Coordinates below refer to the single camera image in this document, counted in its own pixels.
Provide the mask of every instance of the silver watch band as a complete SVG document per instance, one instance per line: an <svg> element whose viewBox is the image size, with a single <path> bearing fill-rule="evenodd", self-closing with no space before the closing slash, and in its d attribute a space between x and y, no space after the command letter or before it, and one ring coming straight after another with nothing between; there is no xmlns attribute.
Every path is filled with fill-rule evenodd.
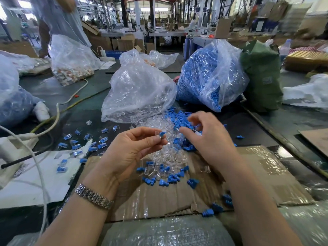
<svg viewBox="0 0 328 246"><path fill-rule="evenodd" d="M94 192L93 190L89 189L88 187L86 187L83 184L80 184L75 189L75 192L80 197L88 200L89 202L91 202L101 208L107 209L107 210L109 210L114 203L114 201L109 201L104 196L100 195L99 193Z"/></svg>

